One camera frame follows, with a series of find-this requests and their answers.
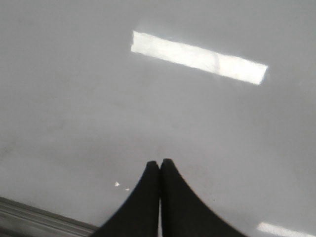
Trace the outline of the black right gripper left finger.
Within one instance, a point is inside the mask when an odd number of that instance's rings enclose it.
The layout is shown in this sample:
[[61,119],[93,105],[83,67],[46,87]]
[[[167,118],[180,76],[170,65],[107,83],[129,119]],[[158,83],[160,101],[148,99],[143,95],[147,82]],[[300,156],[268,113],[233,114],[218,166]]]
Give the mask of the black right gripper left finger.
[[92,235],[94,237],[156,237],[159,198],[160,169],[155,161],[150,161],[124,204]]

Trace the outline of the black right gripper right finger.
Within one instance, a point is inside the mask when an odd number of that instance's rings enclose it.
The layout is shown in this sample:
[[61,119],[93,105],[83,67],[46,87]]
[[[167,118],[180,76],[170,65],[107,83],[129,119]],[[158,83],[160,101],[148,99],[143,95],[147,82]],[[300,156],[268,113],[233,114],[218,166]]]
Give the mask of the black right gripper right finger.
[[242,237],[193,192],[171,159],[160,168],[161,227],[164,237]]

